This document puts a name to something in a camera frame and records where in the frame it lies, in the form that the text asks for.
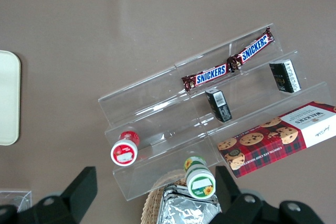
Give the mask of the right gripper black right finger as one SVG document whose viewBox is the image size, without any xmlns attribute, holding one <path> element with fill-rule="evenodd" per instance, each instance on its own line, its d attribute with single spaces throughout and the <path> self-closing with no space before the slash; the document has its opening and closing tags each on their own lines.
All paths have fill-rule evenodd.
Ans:
<svg viewBox="0 0 336 224">
<path fill-rule="evenodd" d="M 273 207 L 254 194 L 242 193 L 225 166 L 215 169 L 216 196 L 222 212 L 211 223 L 323 223 L 308 205 L 293 200 Z"/>
</svg>

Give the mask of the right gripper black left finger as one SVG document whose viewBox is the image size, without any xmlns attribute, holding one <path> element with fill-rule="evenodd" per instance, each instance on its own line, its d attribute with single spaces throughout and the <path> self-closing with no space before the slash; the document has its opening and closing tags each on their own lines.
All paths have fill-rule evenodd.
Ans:
<svg viewBox="0 0 336 224">
<path fill-rule="evenodd" d="M 1 223 L 80 223 L 98 191 L 94 166 L 85 167 L 59 196 L 48 196 L 27 210 L 1 205 Z"/>
</svg>

